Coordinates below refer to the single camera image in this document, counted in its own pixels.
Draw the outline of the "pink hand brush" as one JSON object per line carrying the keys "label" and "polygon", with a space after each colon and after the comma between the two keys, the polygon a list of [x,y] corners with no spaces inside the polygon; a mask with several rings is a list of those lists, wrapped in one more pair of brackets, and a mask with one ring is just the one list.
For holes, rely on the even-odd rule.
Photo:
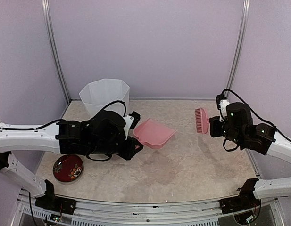
{"label": "pink hand brush", "polygon": [[209,131],[209,118],[204,108],[195,110],[196,131],[199,134],[207,134]]}

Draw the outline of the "pink plastic dustpan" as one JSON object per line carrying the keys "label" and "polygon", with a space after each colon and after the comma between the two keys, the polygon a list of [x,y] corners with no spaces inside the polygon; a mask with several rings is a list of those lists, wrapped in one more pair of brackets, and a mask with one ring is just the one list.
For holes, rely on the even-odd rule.
{"label": "pink plastic dustpan", "polygon": [[137,140],[151,149],[162,148],[175,133],[176,130],[151,118],[141,123],[133,131]]}

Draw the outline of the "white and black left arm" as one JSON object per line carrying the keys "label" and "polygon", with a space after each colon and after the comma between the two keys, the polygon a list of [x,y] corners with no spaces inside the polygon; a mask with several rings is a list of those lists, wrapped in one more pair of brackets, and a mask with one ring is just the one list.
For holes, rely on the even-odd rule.
{"label": "white and black left arm", "polygon": [[53,184],[39,178],[12,154],[13,151],[44,151],[90,157],[103,154],[110,160],[116,154],[131,160],[143,144],[129,136],[140,120],[137,112],[121,116],[114,111],[99,111],[89,120],[58,119],[45,125],[16,126],[0,121],[0,173],[14,180],[48,208],[60,205]]}

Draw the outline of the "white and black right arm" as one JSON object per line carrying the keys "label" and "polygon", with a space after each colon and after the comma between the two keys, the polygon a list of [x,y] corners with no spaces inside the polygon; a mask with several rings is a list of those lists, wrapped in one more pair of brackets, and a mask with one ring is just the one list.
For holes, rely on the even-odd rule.
{"label": "white and black right arm", "polygon": [[[211,137],[224,137],[241,150],[249,149],[291,164],[291,139],[273,126],[253,124],[248,104],[230,103],[227,99],[217,102],[219,116],[209,119]],[[291,177],[280,179],[248,179],[236,197],[240,209],[247,208],[254,199],[291,196]]]}

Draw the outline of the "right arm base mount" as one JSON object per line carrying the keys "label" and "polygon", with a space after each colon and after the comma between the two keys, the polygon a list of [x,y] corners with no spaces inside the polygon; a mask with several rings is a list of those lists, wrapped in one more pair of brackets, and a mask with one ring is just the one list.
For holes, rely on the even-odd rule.
{"label": "right arm base mount", "polygon": [[222,214],[234,213],[261,205],[261,200],[254,196],[254,186],[258,178],[247,179],[237,196],[224,198],[219,201]]}

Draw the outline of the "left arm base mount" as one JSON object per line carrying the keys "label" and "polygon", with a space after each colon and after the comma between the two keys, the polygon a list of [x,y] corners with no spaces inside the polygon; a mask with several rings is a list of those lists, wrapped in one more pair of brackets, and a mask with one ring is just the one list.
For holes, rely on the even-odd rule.
{"label": "left arm base mount", "polygon": [[54,185],[49,180],[44,180],[46,190],[44,195],[36,198],[35,206],[59,212],[61,214],[73,215],[77,201],[55,195]]}

